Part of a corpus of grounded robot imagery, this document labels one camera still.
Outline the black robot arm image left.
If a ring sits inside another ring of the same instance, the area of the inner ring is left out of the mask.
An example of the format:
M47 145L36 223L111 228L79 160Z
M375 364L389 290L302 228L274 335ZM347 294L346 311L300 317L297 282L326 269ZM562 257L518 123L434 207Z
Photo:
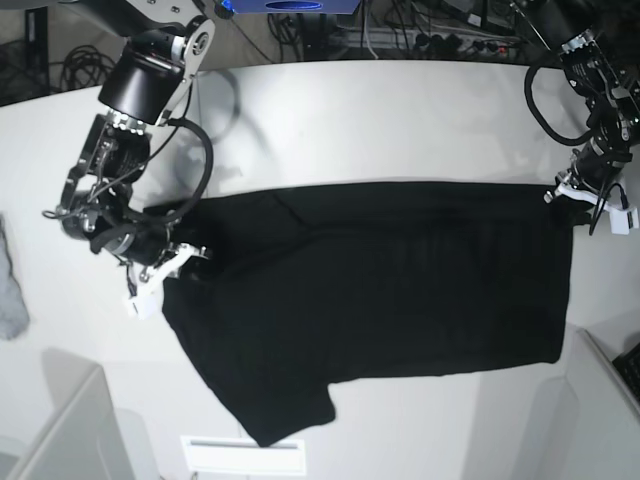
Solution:
M71 7L126 43L99 92L107 111L95 117L56 209L44 215L69 237L87 241L93 253L107 251L127 267L139 265L131 283L162 281L207 255L203 247L173 241L172 230L205 193L213 145L199 125L173 112L191 98L215 24L202 1L74 1ZM129 202L133 184L157 155L148 130L164 126L201 141L204 168L189 198L163 215L149 215Z

